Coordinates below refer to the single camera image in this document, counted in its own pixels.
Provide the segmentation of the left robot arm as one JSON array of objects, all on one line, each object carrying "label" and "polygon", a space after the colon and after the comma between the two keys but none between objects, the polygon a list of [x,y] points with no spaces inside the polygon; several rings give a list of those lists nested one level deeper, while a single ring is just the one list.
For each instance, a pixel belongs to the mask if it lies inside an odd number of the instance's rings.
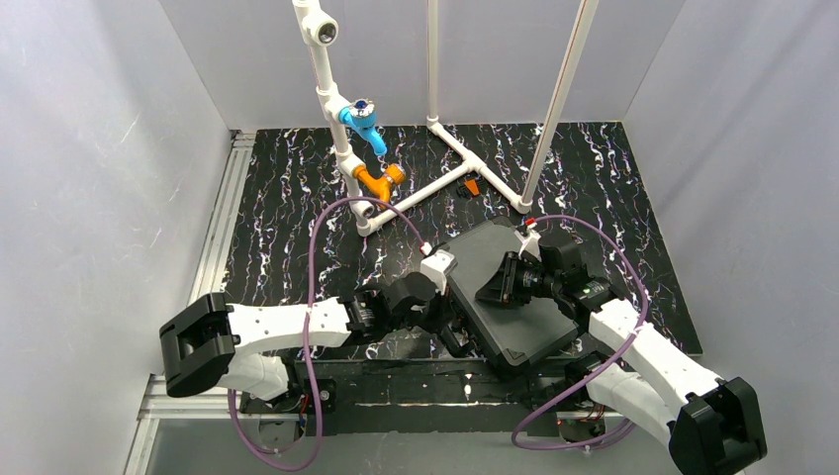
[{"label": "left robot arm", "polygon": [[273,400],[292,386],[277,351],[365,345],[414,327],[435,333],[447,284],[441,272],[411,272],[312,305],[270,307],[205,294],[159,330],[166,393],[186,398],[222,387]]}]

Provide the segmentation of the black plastic poker case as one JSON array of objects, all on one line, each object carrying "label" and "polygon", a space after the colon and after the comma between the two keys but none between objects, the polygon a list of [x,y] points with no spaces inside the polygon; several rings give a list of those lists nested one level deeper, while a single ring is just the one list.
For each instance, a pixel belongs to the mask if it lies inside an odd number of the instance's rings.
[{"label": "black plastic poker case", "polygon": [[449,303],[478,354],[496,372],[515,375],[556,355],[580,336],[576,323],[550,299],[520,307],[479,301],[478,290],[499,270],[504,254],[518,251],[520,240],[506,217],[486,221],[442,248],[455,257],[447,276]]}]

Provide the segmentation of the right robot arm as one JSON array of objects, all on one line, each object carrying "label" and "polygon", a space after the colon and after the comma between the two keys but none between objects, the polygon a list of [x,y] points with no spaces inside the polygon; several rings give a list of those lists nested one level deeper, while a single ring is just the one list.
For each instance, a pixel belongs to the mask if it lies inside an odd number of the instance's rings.
[{"label": "right robot arm", "polygon": [[666,446],[683,474],[739,474],[768,453],[755,389],[726,380],[692,360],[651,324],[611,283],[591,275],[569,238],[520,236],[476,292],[477,300],[521,307],[550,299],[565,317],[613,349],[565,367],[569,396],[585,392],[618,411]]}]

